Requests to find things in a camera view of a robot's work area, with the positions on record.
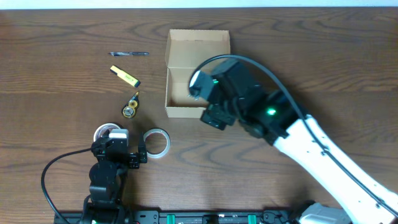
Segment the brown cardboard box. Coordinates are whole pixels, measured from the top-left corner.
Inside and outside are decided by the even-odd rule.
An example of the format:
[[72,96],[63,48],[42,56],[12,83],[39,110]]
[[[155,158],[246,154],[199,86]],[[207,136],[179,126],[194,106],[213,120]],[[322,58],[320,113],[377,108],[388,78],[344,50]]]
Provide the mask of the brown cardboard box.
[[230,53],[227,30],[169,30],[165,52],[165,110],[169,118],[201,117],[208,103],[189,95],[192,72],[205,60]]

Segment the yellow correction tape dispenser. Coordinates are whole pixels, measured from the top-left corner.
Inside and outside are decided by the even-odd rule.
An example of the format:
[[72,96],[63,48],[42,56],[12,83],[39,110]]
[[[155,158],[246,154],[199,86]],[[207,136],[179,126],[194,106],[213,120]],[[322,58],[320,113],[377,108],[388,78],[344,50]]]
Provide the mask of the yellow correction tape dispenser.
[[135,117],[137,109],[139,108],[139,91],[137,91],[132,98],[122,108],[122,115],[131,119]]

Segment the clear tape roll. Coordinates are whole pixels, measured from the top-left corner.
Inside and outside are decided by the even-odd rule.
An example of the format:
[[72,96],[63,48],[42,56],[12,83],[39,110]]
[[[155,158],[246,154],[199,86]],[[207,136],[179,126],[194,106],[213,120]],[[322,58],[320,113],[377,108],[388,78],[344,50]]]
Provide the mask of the clear tape roll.
[[121,129],[117,124],[114,123],[106,123],[102,124],[100,127],[97,128],[93,135],[93,141],[95,142],[99,138],[101,138],[106,131],[111,131],[112,129]]
[[164,129],[150,129],[144,134],[145,143],[149,144],[147,156],[151,159],[161,159],[165,157],[171,148],[171,138]]

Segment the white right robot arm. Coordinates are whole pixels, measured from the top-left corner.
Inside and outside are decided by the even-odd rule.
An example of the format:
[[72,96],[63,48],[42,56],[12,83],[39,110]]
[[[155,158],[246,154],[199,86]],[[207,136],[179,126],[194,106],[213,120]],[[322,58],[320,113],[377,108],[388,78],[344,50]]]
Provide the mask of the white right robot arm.
[[352,223],[397,223],[397,194],[360,168],[266,67],[219,55],[194,69],[189,93],[208,106],[201,121],[224,130],[238,122],[301,165],[341,205]]

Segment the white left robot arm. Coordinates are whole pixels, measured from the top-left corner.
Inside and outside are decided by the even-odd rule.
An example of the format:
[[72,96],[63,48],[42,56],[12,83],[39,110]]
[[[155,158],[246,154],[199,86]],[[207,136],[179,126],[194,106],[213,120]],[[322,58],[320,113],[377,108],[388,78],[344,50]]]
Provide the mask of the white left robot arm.
[[131,210],[121,202],[127,173],[147,162],[144,135],[138,138],[137,152],[128,149],[129,134],[125,129],[106,131],[91,145],[98,162],[89,172],[90,195],[78,223],[136,223]]

